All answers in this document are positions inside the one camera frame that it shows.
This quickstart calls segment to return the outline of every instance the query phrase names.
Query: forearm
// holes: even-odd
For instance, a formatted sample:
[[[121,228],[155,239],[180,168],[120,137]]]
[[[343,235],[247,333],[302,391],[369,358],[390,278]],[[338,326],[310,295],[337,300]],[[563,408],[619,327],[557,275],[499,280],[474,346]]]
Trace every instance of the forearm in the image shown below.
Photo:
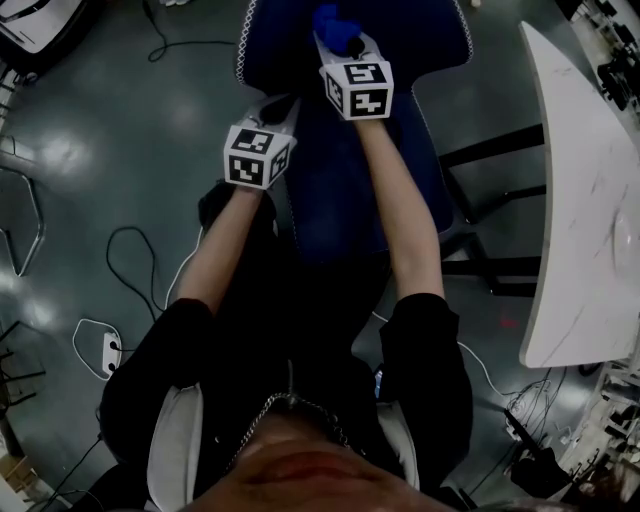
[[[238,266],[262,191],[238,187],[204,237],[178,287],[178,298],[198,299],[215,315]]]
[[[369,162],[398,299],[414,293],[444,297],[440,245],[431,212],[381,121],[357,121]]]

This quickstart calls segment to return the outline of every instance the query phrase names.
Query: shiny floor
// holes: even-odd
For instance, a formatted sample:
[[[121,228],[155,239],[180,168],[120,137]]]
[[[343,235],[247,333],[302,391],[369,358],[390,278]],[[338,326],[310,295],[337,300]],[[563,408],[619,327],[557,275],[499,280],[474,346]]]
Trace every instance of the shiny floor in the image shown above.
[[[160,23],[172,41],[235,40],[244,8],[241,0],[194,1],[162,13]],[[473,61],[423,77],[416,85],[440,153],[540,122],[520,21],[531,23],[590,73],[553,0],[484,0],[477,11],[467,5],[463,9],[475,45]],[[13,277],[6,256],[0,256],[1,325],[6,329],[20,319],[30,326],[19,327],[9,338],[16,354],[7,369],[17,374],[42,368],[47,372],[20,385],[23,393],[38,395],[12,408],[9,418],[34,467],[51,485],[98,433],[94,413],[104,384],[74,354],[76,323],[89,317],[114,324],[125,348],[135,347],[151,323],[142,302],[107,269],[109,234],[123,225],[145,231],[156,250],[157,300],[163,302],[161,291],[196,240],[196,201],[222,175],[220,152],[228,127],[258,97],[236,83],[230,48],[175,48],[150,64],[147,54],[158,44],[139,2],[111,2],[73,54],[19,94],[5,128],[24,144],[23,156],[34,163],[4,163],[23,168],[37,180],[47,223],[44,244],[27,277]],[[543,150],[491,158],[455,172],[469,197],[482,201],[544,183]],[[0,222],[12,228],[18,252],[24,255],[35,228],[25,192],[6,177],[0,177],[0,192]],[[282,198],[282,190],[276,197]],[[286,226],[285,213],[281,220]],[[540,253],[543,224],[544,198],[537,197],[505,207],[478,232],[491,256],[531,256]],[[151,258],[142,242],[123,234],[113,249],[114,266],[148,290]],[[519,390],[544,376],[545,371],[528,370],[518,362],[530,299],[492,297],[475,279],[447,278],[445,286],[451,307],[461,316],[460,341],[485,361],[498,389]],[[393,302],[390,285],[378,312],[389,316]],[[330,314],[330,308],[328,304],[323,314]],[[372,318],[354,345],[371,365],[380,359],[379,327],[380,321]],[[83,327],[78,348],[99,366],[100,330]],[[482,369],[466,353],[465,362],[473,383],[475,424],[471,453],[450,480],[472,492],[512,441],[500,413],[505,400],[492,393]],[[438,362],[425,361],[425,371],[429,364]],[[560,369],[552,371],[553,387],[561,375]],[[555,448],[562,445],[554,422],[560,428],[575,427],[593,385],[569,369],[544,427]],[[446,393],[446,383],[433,392]],[[428,409],[429,397],[424,399]],[[438,411],[431,412],[433,421],[447,421]],[[100,445],[66,488],[88,488],[113,463]],[[473,498],[488,503],[522,494],[499,468]]]

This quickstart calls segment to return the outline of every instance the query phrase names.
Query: power strip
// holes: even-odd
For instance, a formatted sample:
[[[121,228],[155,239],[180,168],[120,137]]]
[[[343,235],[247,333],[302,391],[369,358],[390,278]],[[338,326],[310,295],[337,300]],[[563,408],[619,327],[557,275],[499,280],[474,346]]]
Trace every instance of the power strip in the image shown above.
[[[118,350],[111,348],[112,343],[115,343]],[[122,350],[120,339],[112,332],[105,332],[102,349],[102,371],[109,377],[111,377],[113,372],[120,366],[120,359],[122,357],[120,350]]]

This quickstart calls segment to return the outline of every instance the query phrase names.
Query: white table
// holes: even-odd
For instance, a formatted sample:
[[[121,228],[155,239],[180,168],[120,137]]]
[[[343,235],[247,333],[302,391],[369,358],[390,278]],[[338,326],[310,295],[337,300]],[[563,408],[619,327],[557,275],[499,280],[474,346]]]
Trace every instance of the white table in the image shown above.
[[[520,360],[551,367],[626,358],[636,343],[640,289],[616,274],[613,223],[622,209],[640,231],[640,158],[571,61],[530,25],[521,30],[542,111],[547,205]]]

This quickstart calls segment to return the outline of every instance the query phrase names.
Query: lips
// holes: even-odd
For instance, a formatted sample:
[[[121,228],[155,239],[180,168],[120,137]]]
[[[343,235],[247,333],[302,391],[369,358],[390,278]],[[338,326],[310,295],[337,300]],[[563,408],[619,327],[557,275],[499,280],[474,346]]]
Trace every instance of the lips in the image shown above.
[[[287,482],[325,478],[330,480],[361,479],[358,468],[348,459],[327,452],[287,455],[268,464],[257,480],[261,483]]]

